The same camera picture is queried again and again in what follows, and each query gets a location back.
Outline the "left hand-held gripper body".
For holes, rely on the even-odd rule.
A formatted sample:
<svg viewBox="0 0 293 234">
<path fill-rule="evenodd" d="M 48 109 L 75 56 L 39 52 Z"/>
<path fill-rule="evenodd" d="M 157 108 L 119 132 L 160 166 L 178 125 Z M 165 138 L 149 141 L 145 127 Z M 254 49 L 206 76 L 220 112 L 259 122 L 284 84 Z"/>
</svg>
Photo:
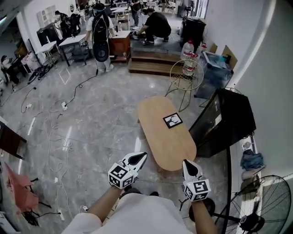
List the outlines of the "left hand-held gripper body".
<svg viewBox="0 0 293 234">
<path fill-rule="evenodd" d="M 124 189 L 138 180 L 139 165 L 131 164 L 127 160 L 114 163 L 108 171 L 108 180 L 111 186 Z"/>
</svg>

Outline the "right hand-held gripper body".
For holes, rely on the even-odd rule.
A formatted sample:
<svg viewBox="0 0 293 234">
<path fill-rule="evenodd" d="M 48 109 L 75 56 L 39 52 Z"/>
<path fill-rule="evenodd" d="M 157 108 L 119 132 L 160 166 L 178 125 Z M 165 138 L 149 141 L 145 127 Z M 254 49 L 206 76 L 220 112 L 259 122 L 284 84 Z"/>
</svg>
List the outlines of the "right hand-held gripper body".
<svg viewBox="0 0 293 234">
<path fill-rule="evenodd" d="M 187 179 L 184 177 L 183 192 L 191 202 L 204 200 L 210 192 L 209 180 L 204 175 Z"/>
</svg>

